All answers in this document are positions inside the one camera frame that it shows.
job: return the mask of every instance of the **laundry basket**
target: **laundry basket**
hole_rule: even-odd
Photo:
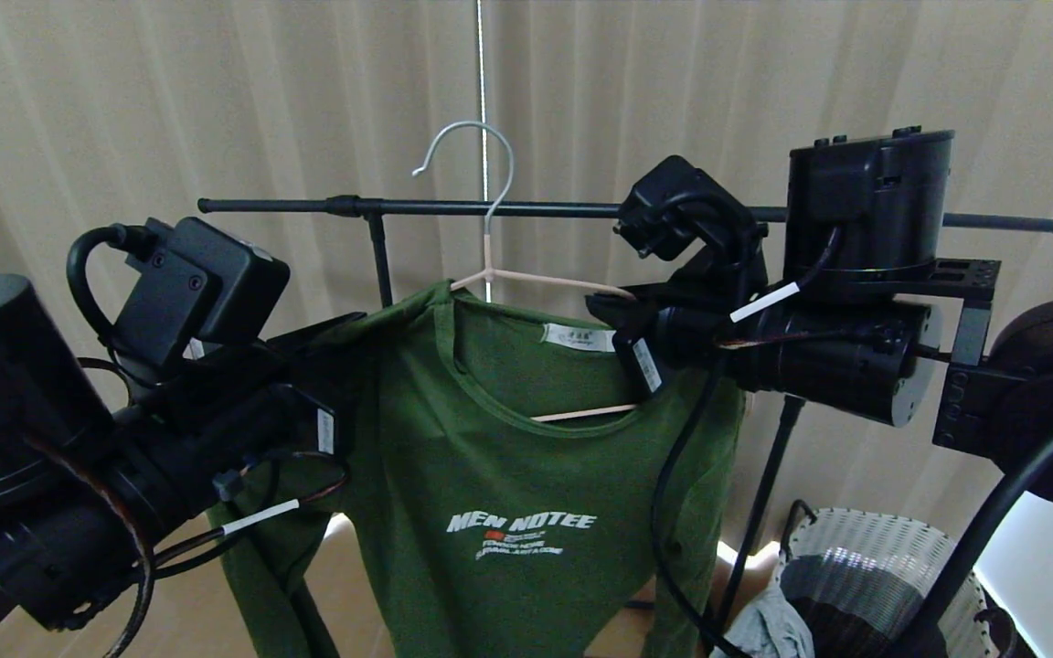
[[[806,512],[794,524],[799,512]],[[954,542],[927,523],[856,510],[811,511],[797,501],[782,538],[774,582],[807,621],[816,658],[877,658],[920,607]],[[987,609],[970,578],[925,638],[921,655],[995,658]]]

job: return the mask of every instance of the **wooden floor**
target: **wooden floor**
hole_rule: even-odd
[[[207,524],[204,520],[194,519],[168,538],[164,545],[205,529]],[[738,606],[766,586],[772,569],[773,563],[748,572]],[[726,585],[727,575],[728,566],[718,562],[714,583],[715,604]],[[335,532],[311,563],[306,580],[342,658],[393,656],[392,642],[367,586],[356,534],[350,523],[336,524]],[[651,597],[651,592],[638,596]],[[126,592],[78,633],[46,633],[21,609],[16,609],[0,623],[0,655],[43,658],[103,655],[128,620],[133,597],[133,592]],[[640,655],[651,615],[642,610],[621,610],[603,627],[585,655],[597,658],[633,658]],[[158,582],[145,624],[125,655],[254,658],[251,638],[242,625],[230,587],[225,585],[221,566],[213,562]]]

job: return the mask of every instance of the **curtain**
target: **curtain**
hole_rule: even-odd
[[[485,112],[517,154],[509,199],[619,201],[669,154],[748,204],[784,204],[787,152],[895,126],[957,129],[947,210],[1053,217],[1053,3],[483,3]],[[0,4],[0,272],[25,274],[77,354],[99,356],[63,281],[94,225],[175,222],[198,197],[481,198],[475,4]],[[489,141],[489,190],[504,155]],[[326,216],[208,221],[292,266],[275,335],[376,311],[366,225]],[[609,220],[500,219],[510,270],[663,280]],[[397,297],[481,266],[480,220],[388,220]],[[994,330],[1053,299],[1053,236],[947,230],[940,255],[1002,261]],[[766,243],[773,278],[781,227]],[[117,254],[88,274],[113,315],[135,280]],[[584,315],[578,293],[498,284],[498,301]],[[947,316],[958,304],[943,303]],[[952,337],[953,325],[946,337]],[[938,384],[901,430],[810,405],[773,499],[919,517],[959,534],[997,480],[933,448]],[[777,420],[744,425],[726,540],[736,544]]]

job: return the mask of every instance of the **hanger bar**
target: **hanger bar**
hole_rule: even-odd
[[[568,217],[573,219],[615,219],[619,204],[564,204],[540,201],[502,201],[494,214],[498,217]],[[330,199],[198,199],[197,208],[211,212],[298,212],[327,213],[339,217],[366,217],[370,214],[435,214],[435,216],[484,216],[490,204],[484,201],[433,201],[418,199],[366,199],[341,195]],[[787,208],[754,205],[755,221],[780,224],[787,221]],[[946,213],[942,225],[950,228],[989,228],[1053,233],[1053,218],[1002,216],[1002,214]]]

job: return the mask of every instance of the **metal hook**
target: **metal hook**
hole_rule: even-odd
[[[481,121],[455,121],[450,125],[444,126],[439,131],[438,136],[433,138],[433,142],[430,142],[430,149],[425,152],[425,161],[421,163],[421,166],[414,168],[413,175],[420,176],[421,172],[425,171],[430,166],[430,161],[433,159],[433,154],[438,149],[438,142],[441,142],[441,138],[448,134],[453,133],[457,128],[464,128],[465,126],[474,126],[474,128],[481,128],[494,135],[498,138],[499,142],[502,142],[502,146],[506,147],[506,161],[509,161],[509,167],[506,168],[506,183],[502,185],[502,192],[498,193],[497,198],[494,199],[494,203],[490,204],[490,210],[485,212],[485,217],[481,220],[481,232],[485,233],[486,236],[490,235],[490,218],[494,217],[494,212],[498,210],[498,204],[502,203],[502,199],[506,197],[506,192],[510,192],[510,184],[514,183],[515,180],[515,151],[511,148],[510,141],[506,139],[505,135],[498,133],[498,128],[494,128],[493,125],[481,123]]]

